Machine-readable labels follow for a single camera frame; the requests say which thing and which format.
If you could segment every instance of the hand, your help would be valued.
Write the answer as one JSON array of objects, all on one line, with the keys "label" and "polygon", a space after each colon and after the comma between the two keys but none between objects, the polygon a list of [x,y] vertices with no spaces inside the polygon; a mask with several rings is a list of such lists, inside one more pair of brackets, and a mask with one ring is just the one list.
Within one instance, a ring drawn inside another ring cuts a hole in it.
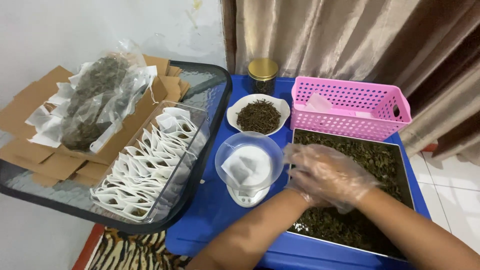
[{"label": "hand", "polygon": [[285,163],[295,165],[286,188],[298,191],[310,203],[326,200],[347,213],[379,183],[352,158],[323,145],[288,144]]}]

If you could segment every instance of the white bowl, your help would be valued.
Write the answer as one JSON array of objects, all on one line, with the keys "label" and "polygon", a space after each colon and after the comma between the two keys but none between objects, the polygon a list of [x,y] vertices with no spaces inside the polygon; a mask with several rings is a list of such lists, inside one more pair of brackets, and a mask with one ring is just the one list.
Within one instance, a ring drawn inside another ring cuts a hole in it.
[{"label": "white bowl", "polygon": [[243,131],[240,126],[237,125],[237,112],[240,112],[241,109],[243,109],[245,106],[248,105],[248,103],[253,103],[257,100],[263,100],[265,101],[270,101],[273,103],[273,107],[280,113],[280,123],[277,129],[274,131],[270,132],[269,134],[265,134],[267,136],[272,135],[273,133],[277,132],[280,130],[280,128],[285,124],[285,121],[287,118],[290,116],[290,107],[288,106],[288,103],[279,98],[274,98],[268,95],[264,94],[253,94],[253,95],[248,95],[246,97],[240,98],[235,104],[233,104],[232,107],[227,109],[227,120],[228,123],[233,126],[234,128],[238,129],[239,131]]}]

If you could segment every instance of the animal print carpet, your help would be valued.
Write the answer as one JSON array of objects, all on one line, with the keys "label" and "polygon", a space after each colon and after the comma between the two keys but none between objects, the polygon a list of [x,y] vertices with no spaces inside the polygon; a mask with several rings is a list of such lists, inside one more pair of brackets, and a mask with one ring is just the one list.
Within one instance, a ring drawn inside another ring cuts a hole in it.
[{"label": "animal print carpet", "polygon": [[106,228],[90,270],[182,270],[191,258],[165,248],[165,232],[131,235]]}]

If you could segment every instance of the pink plastic basket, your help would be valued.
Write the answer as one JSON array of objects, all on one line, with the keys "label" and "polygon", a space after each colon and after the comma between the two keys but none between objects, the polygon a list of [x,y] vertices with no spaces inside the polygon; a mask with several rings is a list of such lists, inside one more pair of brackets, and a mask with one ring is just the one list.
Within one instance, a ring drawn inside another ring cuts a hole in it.
[{"label": "pink plastic basket", "polygon": [[[313,93],[333,104],[328,112],[304,110]],[[297,77],[292,88],[290,128],[383,141],[412,121],[407,99],[396,86]]]}]

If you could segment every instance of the blue table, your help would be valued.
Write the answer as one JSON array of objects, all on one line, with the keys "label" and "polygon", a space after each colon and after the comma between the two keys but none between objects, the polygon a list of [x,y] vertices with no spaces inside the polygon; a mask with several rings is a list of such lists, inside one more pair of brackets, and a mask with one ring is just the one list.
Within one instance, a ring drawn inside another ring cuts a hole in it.
[{"label": "blue table", "polygon": [[[285,99],[291,104],[291,89],[294,81],[293,78],[278,78],[274,97]],[[248,94],[246,76],[233,75],[232,82],[233,92],[228,104],[229,107]],[[292,140],[292,131],[288,127],[290,127],[289,119],[280,131],[270,136],[281,148]],[[228,194],[226,185],[218,177],[215,170],[214,161],[218,147],[228,137],[237,132],[228,124],[225,116],[208,157],[203,174],[205,183],[199,186],[192,205],[185,215],[167,230],[166,246],[173,254],[195,256],[217,234],[250,211],[250,209],[243,208],[233,201]],[[400,145],[415,209],[418,213],[430,218],[400,137],[395,133],[385,142]],[[287,174],[284,171],[272,185],[264,201],[281,191],[286,183]],[[273,269],[345,270],[411,268],[406,262],[291,233],[283,233],[277,238],[260,261],[259,266]]]}]

